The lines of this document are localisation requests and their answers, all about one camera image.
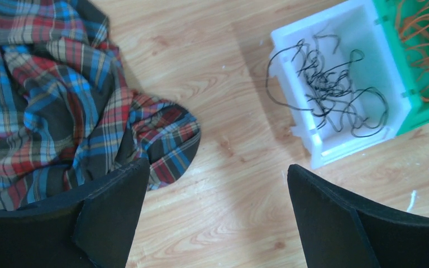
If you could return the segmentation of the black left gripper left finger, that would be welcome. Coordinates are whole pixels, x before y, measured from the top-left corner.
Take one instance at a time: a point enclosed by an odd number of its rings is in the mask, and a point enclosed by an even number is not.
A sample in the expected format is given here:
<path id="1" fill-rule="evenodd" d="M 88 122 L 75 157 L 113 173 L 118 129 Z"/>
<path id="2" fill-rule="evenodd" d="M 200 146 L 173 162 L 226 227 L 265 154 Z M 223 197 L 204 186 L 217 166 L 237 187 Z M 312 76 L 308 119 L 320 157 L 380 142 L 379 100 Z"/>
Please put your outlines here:
<path id="1" fill-rule="evenodd" d="M 124 267 L 150 175 L 138 159 L 82 186 L 0 210 L 0 267 Z"/>

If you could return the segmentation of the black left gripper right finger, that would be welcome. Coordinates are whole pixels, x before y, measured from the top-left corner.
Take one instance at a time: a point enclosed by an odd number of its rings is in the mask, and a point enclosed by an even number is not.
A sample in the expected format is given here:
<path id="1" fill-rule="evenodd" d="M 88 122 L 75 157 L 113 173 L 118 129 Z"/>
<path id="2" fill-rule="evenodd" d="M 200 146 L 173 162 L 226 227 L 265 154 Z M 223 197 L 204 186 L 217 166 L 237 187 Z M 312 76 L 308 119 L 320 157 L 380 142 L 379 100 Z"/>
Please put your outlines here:
<path id="1" fill-rule="evenodd" d="M 308 267 L 429 267 L 429 218 L 397 210 L 293 164 L 287 172 Z"/>

